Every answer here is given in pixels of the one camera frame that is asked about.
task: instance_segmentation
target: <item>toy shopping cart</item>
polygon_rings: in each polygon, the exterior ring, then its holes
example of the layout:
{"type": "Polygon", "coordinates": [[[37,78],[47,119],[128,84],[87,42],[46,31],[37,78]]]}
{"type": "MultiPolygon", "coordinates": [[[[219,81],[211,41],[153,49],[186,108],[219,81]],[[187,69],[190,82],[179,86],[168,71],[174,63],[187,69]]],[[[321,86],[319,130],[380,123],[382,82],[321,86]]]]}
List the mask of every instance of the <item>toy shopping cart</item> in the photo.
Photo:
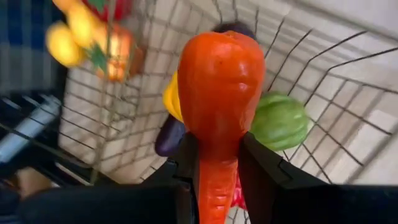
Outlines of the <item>toy shopping cart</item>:
{"type": "Polygon", "coordinates": [[[134,1],[121,24],[145,45],[145,65],[111,82],[89,62],[58,64],[44,34],[65,19],[51,1],[28,2],[0,0],[1,177],[31,166],[61,187],[98,187],[40,194],[19,219],[197,223],[195,137],[187,134],[171,158],[154,152],[168,116],[162,92],[190,38],[239,20],[263,47],[264,93],[298,99],[311,123],[306,140],[279,155],[245,135],[239,175],[248,211],[232,208],[226,222],[398,222],[398,35],[388,29],[306,1],[134,1]],[[55,208],[57,197],[68,209],[55,208]]]}

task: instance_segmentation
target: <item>shopping cart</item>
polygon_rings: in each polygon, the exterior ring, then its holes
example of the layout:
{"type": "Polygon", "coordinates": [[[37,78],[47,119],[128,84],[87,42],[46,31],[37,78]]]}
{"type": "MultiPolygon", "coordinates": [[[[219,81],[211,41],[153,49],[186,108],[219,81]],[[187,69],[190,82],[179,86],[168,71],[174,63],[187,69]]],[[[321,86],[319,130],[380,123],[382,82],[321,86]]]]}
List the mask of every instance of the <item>shopping cart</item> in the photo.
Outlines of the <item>shopping cart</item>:
{"type": "MultiPolygon", "coordinates": [[[[175,176],[189,179],[194,175],[189,164],[195,158],[195,151],[187,153],[184,149],[194,148],[194,141],[187,140],[174,158],[159,157],[154,152],[156,135],[168,115],[162,104],[162,92],[177,69],[183,46],[192,36],[211,30],[220,22],[239,20],[256,33],[263,47],[267,61],[264,92],[277,90],[300,100],[312,120],[307,139],[283,151],[280,156],[284,160],[245,136],[248,140],[243,148],[247,150],[243,150],[239,159],[250,161],[250,154],[254,154],[257,162],[252,159],[250,164],[263,170],[257,173],[263,176],[261,189],[267,187],[264,192],[280,196],[279,200],[266,200],[272,202],[268,205],[257,203],[257,208],[267,206],[268,212],[272,212],[265,215],[263,210],[253,208],[256,203],[249,198],[256,196],[248,193],[259,194],[262,190],[244,191],[252,221],[253,218],[257,222],[261,220],[259,213],[262,213],[263,217],[273,217],[282,223],[292,218],[319,222],[317,218],[321,217],[330,217],[321,219],[322,222],[375,221],[370,217],[385,218],[378,222],[395,222],[396,217],[390,209],[396,198],[394,187],[325,187],[325,183],[398,183],[398,165],[394,161],[398,115],[398,107],[394,104],[398,93],[394,59],[398,35],[336,15],[306,1],[134,1],[132,16],[123,21],[123,25],[133,31],[139,45],[147,46],[145,66],[134,78],[111,83],[97,77],[90,63],[67,71],[43,53],[42,42],[40,54],[46,59],[39,63],[32,61],[38,58],[34,55],[33,40],[44,40],[45,29],[52,21],[62,18],[50,1],[0,2],[3,10],[0,28],[8,30],[2,34],[0,42],[0,144],[3,144],[0,153],[9,138],[22,142],[18,150],[11,151],[3,161],[0,171],[3,176],[32,166],[61,186],[115,183],[143,183],[145,186],[146,182],[163,182],[175,176]],[[10,13],[12,10],[22,13],[10,13]],[[42,15],[37,16],[41,18],[40,32],[29,32],[37,25],[34,20],[30,21],[34,15],[42,15]],[[14,38],[9,35],[13,22],[20,24],[18,44],[13,44],[14,38]],[[23,46],[23,53],[12,55],[14,51],[10,48],[15,45],[23,46]],[[28,69],[34,65],[37,71],[28,69]],[[10,77],[15,78],[14,74],[21,74],[21,77],[10,81],[10,77]],[[36,80],[34,74],[43,74],[43,81],[46,81],[43,83],[48,84],[26,85],[36,80]],[[20,81],[21,89],[15,85],[20,81]],[[33,106],[25,106],[15,100],[13,94],[21,98],[21,102],[31,98],[33,106]],[[50,114],[47,119],[33,116],[38,106],[41,106],[39,111],[50,114]],[[12,123],[10,116],[17,114],[22,115],[12,123]],[[23,121],[30,121],[43,132],[29,135],[24,129],[21,131],[18,127],[23,121]],[[293,169],[290,164],[304,172],[293,169]],[[270,180],[285,189],[323,189],[281,195],[277,194],[280,188],[270,184],[270,180]],[[367,197],[356,200],[360,195],[373,195],[382,200],[375,199],[374,203],[367,197]],[[335,199],[335,203],[326,205],[313,201],[320,198],[323,201],[335,199]],[[358,210],[341,209],[344,212],[338,213],[340,215],[331,215],[337,214],[332,210],[339,210],[343,205],[358,210]],[[376,216],[370,211],[384,213],[376,216]]],[[[244,166],[240,169],[243,187],[256,186],[245,178],[244,166]]],[[[232,208],[227,218],[227,223],[248,221],[248,212],[240,208],[232,208]]]]}

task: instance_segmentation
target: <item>white tile floor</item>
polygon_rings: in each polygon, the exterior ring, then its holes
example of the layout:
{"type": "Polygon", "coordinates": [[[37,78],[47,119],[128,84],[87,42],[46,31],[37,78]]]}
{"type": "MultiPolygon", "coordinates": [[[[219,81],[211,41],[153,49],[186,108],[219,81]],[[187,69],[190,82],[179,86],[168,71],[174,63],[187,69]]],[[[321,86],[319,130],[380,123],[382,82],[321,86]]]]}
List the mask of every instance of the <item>white tile floor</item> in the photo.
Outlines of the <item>white tile floor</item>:
{"type": "MultiPolygon", "coordinates": [[[[145,2],[150,1],[141,1],[137,8],[143,9],[145,2]]],[[[225,20],[235,15],[231,2],[219,1],[225,20]]],[[[264,52],[270,48],[286,16],[266,58],[264,91],[271,88],[290,93],[307,103],[307,113],[313,122],[304,145],[288,149],[281,156],[306,172],[337,184],[398,184],[398,165],[394,162],[398,153],[394,150],[398,146],[395,138],[398,106],[393,103],[398,101],[394,93],[398,91],[398,76],[396,66],[389,63],[395,61],[398,53],[350,63],[326,73],[341,62],[389,49],[397,43],[362,35],[314,58],[306,66],[308,59],[361,29],[343,26],[279,1],[236,2],[239,19],[252,27],[256,21],[256,2],[264,7],[259,11],[257,27],[257,38],[264,52]],[[310,35],[294,47],[310,29],[313,29],[310,35]],[[379,148],[384,150],[376,154],[379,148]]],[[[109,123],[110,112],[100,110],[101,80],[82,69],[71,70],[67,87],[70,94],[65,98],[63,112],[66,121],[62,126],[62,133],[68,137],[60,136],[65,149],[92,163],[98,144],[104,138],[112,139],[105,145],[101,171],[120,183],[139,183],[162,165],[165,159],[156,156],[153,150],[159,126],[167,115],[162,90],[177,69],[178,55],[186,41],[196,33],[210,30],[219,19],[210,0],[195,4],[188,0],[164,0],[157,1],[156,6],[150,5],[149,14],[154,20],[144,23],[144,39],[149,44],[144,74],[129,80],[123,96],[130,97],[113,106],[114,117],[120,121],[113,123],[108,131],[105,124],[109,123]]],[[[137,19],[133,17],[126,23],[132,30],[134,24],[137,19]]],[[[109,84],[109,94],[113,94],[113,88],[120,85],[109,84]]],[[[105,97],[105,104],[109,105],[111,99],[105,97]]],[[[247,214],[241,209],[232,208],[226,223],[244,223],[245,217],[247,214]]]]}

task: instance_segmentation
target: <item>shopping basket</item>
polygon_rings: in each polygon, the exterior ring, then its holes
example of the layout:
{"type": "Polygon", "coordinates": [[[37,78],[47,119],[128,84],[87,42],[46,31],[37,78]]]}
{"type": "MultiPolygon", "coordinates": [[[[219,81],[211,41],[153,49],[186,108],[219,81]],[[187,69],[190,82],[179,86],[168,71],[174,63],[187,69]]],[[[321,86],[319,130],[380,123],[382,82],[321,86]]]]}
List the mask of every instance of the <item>shopping basket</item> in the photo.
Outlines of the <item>shopping basket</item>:
{"type": "MultiPolygon", "coordinates": [[[[13,22],[24,24],[36,11],[44,15],[44,29],[62,19],[55,16],[62,14],[50,1],[36,1],[15,5],[1,1],[1,9],[7,9],[0,15],[1,30],[12,30],[13,22]],[[36,8],[36,4],[45,7],[36,8]],[[8,13],[14,8],[30,13],[8,13]]],[[[6,105],[2,108],[14,109],[1,110],[1,142],[10,133],[30,140],[4,166],[13,166],[12,160],[21,157],[27,161],[23,166],[36,167],[61,185],[139,184],[156,176],[156,170],[167,160],[154,152],[155,138],[168,115],[162,92],[177,69],[183,46],[194,35],[212,30],[220,22],[235,20],[246,23],[263,48],[267,62],[264,93],[280,91],[300,100],[312,121],[304,143],[280,153],[285,161],[330,184],[396,184],[398,107],[394,102],[398,80],[394,59],[398,35],[388,27],[369,25],[306,1],[134,1],[133,12],[122,25],[134,33],[138,44],[147,46],[146,59],[142,73],[121,83],[98,77],[89,62],[69,69],[66,75],[66,68],[48,54],[46,63],[54,66],[32,62],[31,58],[38,58],[33,53],[18,53],[13,64],[9,48],[15,44],[2,34],[1,103],[6,105]],[[20,71],[29,65],[38,65],[38,71],[20,71]],[[21,73],[23,78],[10,72],[21,73]],[[51,138],[57,142],[41,139],[40,133],[33,139],[16,128],[44,101],[30,96],[37,104],[25,109],[11,97],[11,92],[21,94],[32,89],[25,85],[34,83],[30,82],[36,80],[33,74],[43,74],[45,82],[41,85],[49,83],[40,86],[40,91],[54,89],[51,94],[57,99],[53,102],[59,105],[59,112],[53,113],[54,127],[47,129],[58,133],[58,137],[51,138]],[[20,84],[19,80],[23,82],[18,89],[9,88],[13,86],[9,82],[20,84]],[[18,110],[18,105],[26,111],[21,120],[11,123],[8,116],[16,113],[8,110],[18,110]],[[37,152],[23,156],[30,147],[37,152]],[[38,158],[45,158],[45,162],[30,164],[38,158]]],[[[33,44],[26,43],[36,38],[44,41],[43,28],[41,32],[27,31],[35,27],[34,23],[19,28],[19,45],[25,47],[22,50],[34,49],[33,44]]],[[[6,174],[15,169],[7,168],[6,174]]],[[[245,220],[248,213],[240,208],[232,208],[227,218],[227,222],[235,223],[245,220]]]]}

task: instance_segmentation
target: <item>green leaf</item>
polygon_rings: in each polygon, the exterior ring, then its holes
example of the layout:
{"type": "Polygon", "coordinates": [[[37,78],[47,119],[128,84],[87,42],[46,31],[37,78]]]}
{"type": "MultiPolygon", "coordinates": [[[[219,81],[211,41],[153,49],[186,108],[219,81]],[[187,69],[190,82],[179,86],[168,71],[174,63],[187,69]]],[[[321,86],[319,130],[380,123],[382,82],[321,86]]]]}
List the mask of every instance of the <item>green leaf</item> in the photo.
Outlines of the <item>green leaf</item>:
{"type": "Polygon", "coordinates": [[[102,71],[106,73],[106,56],[98,44],[95,44],[93,48],[88,51],[88,55],[90,56],[93,65],[96,68],[102,69],[102,71]]]}
{"type": "Polygon", "coordinates": [[[87,0],[87,2],[94,6],[99,13],[103,13],[105,6],[108,4],[108,0],[87,0]]]}

